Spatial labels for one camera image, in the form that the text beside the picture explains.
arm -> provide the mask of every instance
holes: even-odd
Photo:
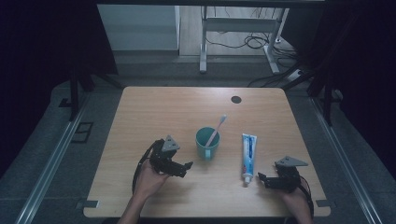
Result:
[[[302,185],[305,189],[307,189],[307,185],[303,180]],[[293,193],[287,193],[283,190],[277,190],[276,193],[280,196],[299,224],[314,223],[314,220],[312,220],[311,217],[311,212],[309,211],[308,203],[306,202],[305,195],[300,189],[297,188]]]
[[[157,174],[149,161],[145,161],[137,179],[134,195],[129,200],[128,205],[126,206],[125,211],[118,223],[135,224],[139,219],[140,212],[142,211],[146,200],[163,186],[168,177],[169,175]]]

cup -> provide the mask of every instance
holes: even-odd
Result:
[[[195,135],[195,143],[197,145],[198,155],[206,161],[211,161],[213,159],[219,146],[220,134],[217,132],[210,145],[205,147],[207,140],[209,140],[214,131],[214,128],[204,127],[198,130],[197,134]]]

toothbrush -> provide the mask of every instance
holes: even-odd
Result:
[[[221,116],[220,123],[219,123],[218,127],[215,129],[215,131],[212,133],[212,135],[210,135],[210,138],[209,138],[209,140],[207,140],[207,143],[206,143],[205,147],[209,147],[210,146],[210,144],[213,141],[213,138],[215,138],[216,133],[219,131],[220,125],[222,124],[222,122],[224,122],[224,120],[226,118],[227,118],[227,115]]]

person's left hand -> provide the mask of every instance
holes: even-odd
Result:
[[[137,178],[134,194],[144,199],[151,197],[163,186],[169,176],[167,174],[158,174],[149,163],[149,160],[145,160]]]

toothpaste cap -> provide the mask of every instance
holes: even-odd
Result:
[[[249,184],[249,183],[250,183],[250,177],[247,176],[247,177],[245,177],[245,184]]]

